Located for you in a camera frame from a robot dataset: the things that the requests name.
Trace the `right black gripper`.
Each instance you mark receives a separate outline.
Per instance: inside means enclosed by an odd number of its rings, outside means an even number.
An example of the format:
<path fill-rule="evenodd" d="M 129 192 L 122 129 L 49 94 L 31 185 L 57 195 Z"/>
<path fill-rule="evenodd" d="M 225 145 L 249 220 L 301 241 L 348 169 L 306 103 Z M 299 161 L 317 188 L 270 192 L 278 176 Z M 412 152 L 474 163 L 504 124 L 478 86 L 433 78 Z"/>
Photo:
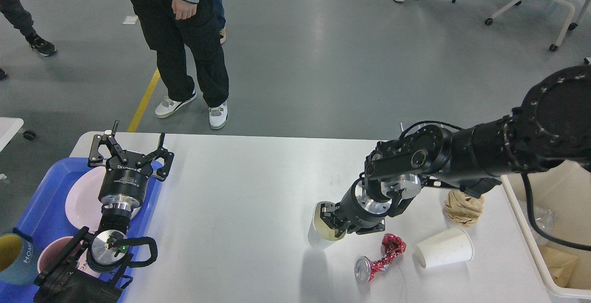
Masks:
<path fill-rule="evenodd" d="M 392 200 L 372 199 L 361 181 L 355 181 L 341 202 L 321 202 L 320 219 L 328 228 L 327 240 L 340 240 L 346 234 L 380 233 L 386 230 L 387 212 Z"/>

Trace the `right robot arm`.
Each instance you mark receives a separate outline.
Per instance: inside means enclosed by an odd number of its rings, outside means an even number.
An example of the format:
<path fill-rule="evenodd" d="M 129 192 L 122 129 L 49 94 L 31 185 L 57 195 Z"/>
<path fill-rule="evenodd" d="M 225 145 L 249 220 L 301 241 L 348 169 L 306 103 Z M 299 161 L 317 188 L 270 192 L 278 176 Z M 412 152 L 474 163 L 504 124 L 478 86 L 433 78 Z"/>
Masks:
<path fill-rule="evenodd" d="M 529 220 L 533 197 L 528 173 L 564 161 L 590 170 L 590 67 L 562 69 L 533 86 L 511 115 L 474 127 L 420 121 L 398 139 L 380 141 L 340 202 L 321 202 L 319 219 L 329 237 L 384 231 L 385 218 L 402 214 L 423 187 L 455 188 L 481 198 L 498 177 L 519 173 Z"/>

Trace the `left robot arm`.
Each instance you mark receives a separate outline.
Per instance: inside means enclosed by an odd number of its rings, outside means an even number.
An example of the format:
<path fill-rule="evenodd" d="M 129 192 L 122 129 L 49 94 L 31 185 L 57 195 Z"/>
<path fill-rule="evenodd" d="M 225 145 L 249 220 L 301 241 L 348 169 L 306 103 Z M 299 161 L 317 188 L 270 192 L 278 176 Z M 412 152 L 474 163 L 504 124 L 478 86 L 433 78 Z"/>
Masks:
<path fill-rule="evenodd" d="M 36 303 L 115 303 L 133 281 L 125 271 L 157 259 L 154 238 L 129 237 L 127 231 L 133 211 L 144 204 L 149 179 L 165 181 L 175 155 L 165 147 L 164 133 L 148 154 L 123 149 L 115 139 L 118 124 L 95 135 L 87 160 L 89 168 L 106 169 L 98 228 L 91 233 L 82 227 L 41 271 L 34 281 Z"/>

